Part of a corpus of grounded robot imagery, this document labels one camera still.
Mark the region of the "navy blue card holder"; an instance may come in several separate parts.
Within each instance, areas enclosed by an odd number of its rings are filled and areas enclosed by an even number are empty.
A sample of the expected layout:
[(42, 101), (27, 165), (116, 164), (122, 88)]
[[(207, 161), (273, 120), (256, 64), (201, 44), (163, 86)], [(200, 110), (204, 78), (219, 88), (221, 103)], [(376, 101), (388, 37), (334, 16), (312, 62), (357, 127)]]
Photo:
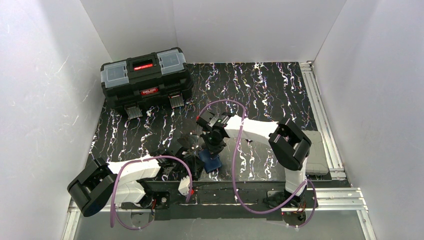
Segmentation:
[(204, 163), (203, 168), (207, 174), (223, 166), (220, 156), (218, 154), (211, 154), (208, 149), (200, 151), (198, 157)]

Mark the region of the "black card stack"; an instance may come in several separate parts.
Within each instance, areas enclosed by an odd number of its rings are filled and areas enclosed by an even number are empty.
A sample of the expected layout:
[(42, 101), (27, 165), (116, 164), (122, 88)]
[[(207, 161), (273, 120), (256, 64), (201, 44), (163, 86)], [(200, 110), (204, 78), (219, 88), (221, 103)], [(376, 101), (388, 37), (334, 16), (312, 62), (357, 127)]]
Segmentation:
[(195, 150), (199, 147), (199, 136), (196, 134), (183, 134), (177, 139), (184, 152)]

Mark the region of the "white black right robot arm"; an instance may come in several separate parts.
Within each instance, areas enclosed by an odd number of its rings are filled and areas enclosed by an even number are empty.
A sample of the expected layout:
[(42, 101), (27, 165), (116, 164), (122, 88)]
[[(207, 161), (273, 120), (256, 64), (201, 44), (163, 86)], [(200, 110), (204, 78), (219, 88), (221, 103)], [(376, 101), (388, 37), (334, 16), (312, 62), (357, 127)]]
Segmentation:
[(241, 138), (266, 145), (284, 168), (285, 193), (294, 194), (296, 198), (304, 193), (312, 141), (290, 118), (258, 121), (228, 112), (218, 115), (205, 111), (196, 118), (196, 124), (202, 128), (201, 138), (212, 155), (223, 150), (225, 138)]

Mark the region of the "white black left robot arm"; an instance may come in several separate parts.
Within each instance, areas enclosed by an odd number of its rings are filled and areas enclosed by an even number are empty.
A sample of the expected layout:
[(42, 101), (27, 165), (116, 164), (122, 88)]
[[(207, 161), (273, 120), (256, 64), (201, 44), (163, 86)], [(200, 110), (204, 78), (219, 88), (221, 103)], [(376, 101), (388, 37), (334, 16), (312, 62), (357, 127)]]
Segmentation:
[(83, 216), (90, 217), (104, 207), (128, 207), (165, 210), (171, 206), (171, 190), (154, 188), (150, 182), (166, 177), (179, 181), (177, 198), (184, 200), (190, 180), (198, 180), (205, 163), (191, 149), (158, 149), (152, 154), (130, 161), (91, 160), (68, 184), (67, 191)]

